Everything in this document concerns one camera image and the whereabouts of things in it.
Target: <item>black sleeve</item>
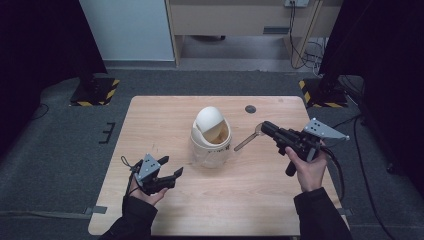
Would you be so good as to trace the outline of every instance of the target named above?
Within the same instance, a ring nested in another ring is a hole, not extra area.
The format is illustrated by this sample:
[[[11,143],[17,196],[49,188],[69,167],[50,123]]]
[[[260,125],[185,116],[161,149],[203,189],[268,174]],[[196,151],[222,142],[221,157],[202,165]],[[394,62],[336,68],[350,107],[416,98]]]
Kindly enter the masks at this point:
[[[352,239],[324,188],[297,195],[294,204],[299,215],[302,240]]]
[[[135,197],[129,197],[124,204],[123,216],[116,220],[112,227],[99,239],[148,240],[156,213],[157,209],[152,205]]]

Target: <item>hand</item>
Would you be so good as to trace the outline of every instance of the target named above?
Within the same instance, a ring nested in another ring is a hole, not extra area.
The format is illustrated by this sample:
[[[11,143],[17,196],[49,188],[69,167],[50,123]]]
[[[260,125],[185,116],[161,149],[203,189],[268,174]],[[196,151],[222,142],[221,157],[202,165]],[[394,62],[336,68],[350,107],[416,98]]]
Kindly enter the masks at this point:
[[[317,158],[310,162],[305,162],[297,156],[291,147],[286,147],[284,150],[296,166],[297,179],[299,180],[302,192],[310,192],[321,188],[322,178],[324,177],[325,167],[327,166],[326,154],[320,151]]]
[[[130,196],[133,196],[135,198],[143,200],[143,201],[151,204],[152,206],[155,206],[156,203],[158,203],[165,196],[166,191],[168,191],[168,188],[164,188],[164,189],[160,190],[158,193],[149,196],[149,195],[145,194],[144,192],[142,192],[141,189],[138,187],[138,184],[135,181],[135,177],[133,177],[133,179],[131,181],[131,186],[130,186],[131,194],[130,194]]]

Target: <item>wall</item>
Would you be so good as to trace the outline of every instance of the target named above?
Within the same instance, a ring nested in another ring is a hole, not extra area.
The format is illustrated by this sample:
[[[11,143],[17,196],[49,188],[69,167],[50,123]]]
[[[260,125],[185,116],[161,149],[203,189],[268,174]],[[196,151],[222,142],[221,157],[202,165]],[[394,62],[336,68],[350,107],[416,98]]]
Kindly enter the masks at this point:
[[[103,60],[174,61],[164,1],[80,0]]]

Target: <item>black tripod base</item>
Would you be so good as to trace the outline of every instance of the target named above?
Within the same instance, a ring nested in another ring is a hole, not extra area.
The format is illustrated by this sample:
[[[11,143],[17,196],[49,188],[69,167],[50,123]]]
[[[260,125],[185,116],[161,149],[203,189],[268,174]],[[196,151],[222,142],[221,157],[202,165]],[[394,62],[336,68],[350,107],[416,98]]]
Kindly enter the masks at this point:
[[[71,97],[71,106],[107,105],[118,87],[119,80],[114,78],[96,78],[96,91],[89,91],[80,82]]]
[[[323,94],[319,90],[321,79],[310,78],[299,82],[308,107],[347,107],[347,100],[342,90],[331,91],[330,94]]]

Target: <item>power outlet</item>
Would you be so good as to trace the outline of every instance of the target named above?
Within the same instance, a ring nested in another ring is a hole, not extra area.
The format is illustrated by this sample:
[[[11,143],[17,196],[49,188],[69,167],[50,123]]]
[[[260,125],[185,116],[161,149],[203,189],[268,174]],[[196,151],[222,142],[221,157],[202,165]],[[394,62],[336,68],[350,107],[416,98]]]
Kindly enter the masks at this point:
[[[309,3],[309,0],[286,0],[284,3],[284,6],[286,7],[292,7],[293,4],[296,5],[296,7],[307,7]]]

